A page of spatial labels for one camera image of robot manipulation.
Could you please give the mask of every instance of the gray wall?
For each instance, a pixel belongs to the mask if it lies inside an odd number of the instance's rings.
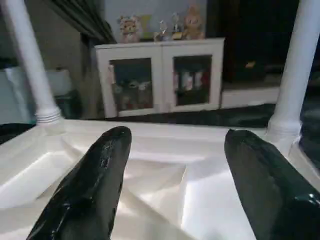
[[[149,30],[159,31],[159,22],[165,20],[171,24],[174,12],[185,15],[190,4],[195,3],[206,19],[207,0],[102,0],[104,1],[104,18],[111,25],[117,41],[121,38],[117,19],[123,16],[150,14],[152,18]]]

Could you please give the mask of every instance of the glass cabinet door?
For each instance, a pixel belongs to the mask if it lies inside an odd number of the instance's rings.
[[[98,61],[106,117],[146,115],[163,111],[161,47],[123,47],[99,51],[101,50],[98,50]]]
[[[165,99],[171,112],[217,109],[220,105],[222,44],[163,47]]]
[[[150,58],[111,60],[110,66],[118,112],[154,108]]]

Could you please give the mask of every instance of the white column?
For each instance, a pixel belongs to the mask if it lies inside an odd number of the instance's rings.
[[[36,119],[40,124],[54,123],[61,118],[52,96],[49,81],[37,45],[24,0],[0,0],[1,10],[19,59],[31,86],[36,103]]]
[[[320,34],[320,0],[301,0],[267,136],[298,136],[300,113]]]

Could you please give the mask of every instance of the white platform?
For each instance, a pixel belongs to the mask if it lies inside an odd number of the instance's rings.
[[[1,240],[26,239],[61,178],[115,126],[131,129],[132,145],[112,239],[255,239],[224,154],[227,128],[63,124],[61,134],[37,126],[0,146]]]

